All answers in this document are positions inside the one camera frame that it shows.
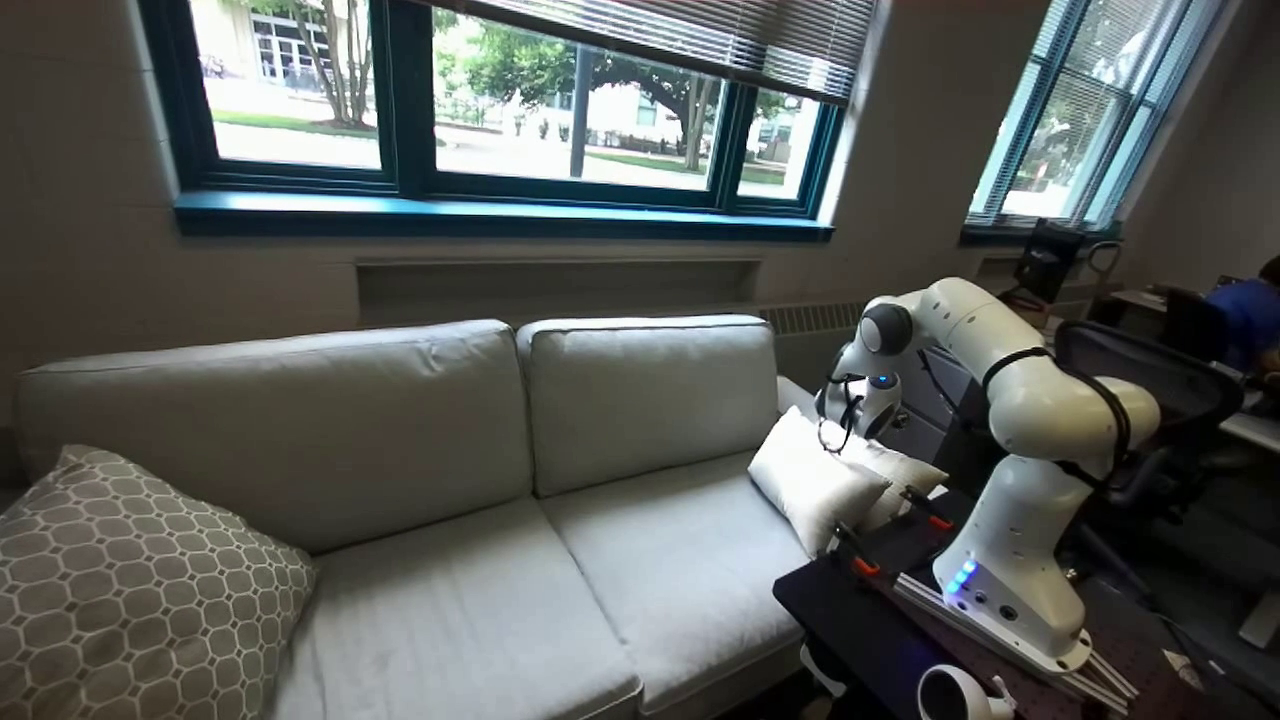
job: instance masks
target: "patterned pillow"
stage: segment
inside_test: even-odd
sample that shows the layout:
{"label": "patterned pillow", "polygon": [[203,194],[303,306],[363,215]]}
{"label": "patterned pillow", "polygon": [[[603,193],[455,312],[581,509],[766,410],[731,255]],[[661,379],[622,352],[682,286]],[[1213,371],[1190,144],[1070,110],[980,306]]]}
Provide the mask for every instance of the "patterned pillow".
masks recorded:
{"label": "patterned pillow", "polygon": [[65,448],[0,516],[0,716],[257,716],[313,581],[238,516]]}

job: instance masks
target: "couch armrest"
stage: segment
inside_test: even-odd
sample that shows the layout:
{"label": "couch armrest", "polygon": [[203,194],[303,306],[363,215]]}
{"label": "couch armrest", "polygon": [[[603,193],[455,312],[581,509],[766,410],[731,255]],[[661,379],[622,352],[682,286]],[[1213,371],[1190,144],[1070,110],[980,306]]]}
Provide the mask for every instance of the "couch armrest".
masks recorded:
{"label": "couch armrest", "polygon": [[775,415],[782,415],[787,407],[798,407],[807,419],[815,419],[812,393],[798,389],[791,374],[775,374],[773,389],[775,389]]}

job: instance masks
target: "window frame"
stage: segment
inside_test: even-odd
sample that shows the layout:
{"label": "window frame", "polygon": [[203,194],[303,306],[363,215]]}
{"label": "window frame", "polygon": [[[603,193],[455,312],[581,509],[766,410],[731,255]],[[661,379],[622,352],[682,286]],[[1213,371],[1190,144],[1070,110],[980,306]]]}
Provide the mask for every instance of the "window frame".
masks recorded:
{"label": "window frame", "polygon": [[433,7],[367,0],[367,10],[379,173],[218,158],[192,5],[139,0],[179,184],[176,215],[188,234],[830,234],[815,215],[846,110],[839,101],[821,101],[797,201],[738,194],[754,89],[729,76],[705,193],[444,173],[433,156]]}
{"label": "window frame", "polygon": [[[1190,76],[1196,57],[1202,50],[1213,29],[1224,17],[1224,0],[1209,10],[1190,10],[1196,0],[1164,0],[1151,40],[1133,60],[1129,81],[1095,81],[1082,69],[1070,69],[1075,36],[1086,21],[1091,0],[1055,0],[1040,25],[1040,36],[1029,50],[1021,85],[1002,106],[995,144],[989,153],[982,176],[971,189],[962,207],[969,245],[1002,245],[1024,240],[1036,222],[1065,222],[1091,240],[1116,240],[1125,204],[1133,201],[1145,162],[1160,131],[1173,118],[1173,106]],[[1010,215],[1002,211],[1015,173],[1033,153],[1036,126],[1046,110],[1061,81],[1079,81],[1116,101],[1116,114],[1099,123],[1099,149],[1082,158],[1082,184],[1069,194],[1069,218],[1061,215]]]}

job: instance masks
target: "white couch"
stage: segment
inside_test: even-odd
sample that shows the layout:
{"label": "white couch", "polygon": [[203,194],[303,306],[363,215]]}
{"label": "white couch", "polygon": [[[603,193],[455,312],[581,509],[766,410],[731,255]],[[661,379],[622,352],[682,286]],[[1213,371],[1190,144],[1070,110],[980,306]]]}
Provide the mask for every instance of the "white couch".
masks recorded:
{"label": "white couch", "polygon": [[280,720],[715,716],[797,667],[745,466],[798,395],[753,316],[463,320],[32,366],[19,441],[321,559]]}

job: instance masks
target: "wall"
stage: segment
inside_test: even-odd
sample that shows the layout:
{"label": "wall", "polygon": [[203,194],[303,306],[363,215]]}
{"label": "wall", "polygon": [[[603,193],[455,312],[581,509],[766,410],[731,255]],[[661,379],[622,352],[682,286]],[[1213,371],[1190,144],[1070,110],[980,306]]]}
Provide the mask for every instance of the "wall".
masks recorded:
{"label": "wall", "polygon": [[1213,286],[1280,252],[1280,5],[1243,0],[1125,233],[1129,283]]}
{"label": "wall", "polygon": [[0,5],[0,423],[23,364],[360,324],[354,259],[759,259],[753,302],[846,302],[956,252],[1045,0],[897,0],[823,247],[182,245],[131,0]]}

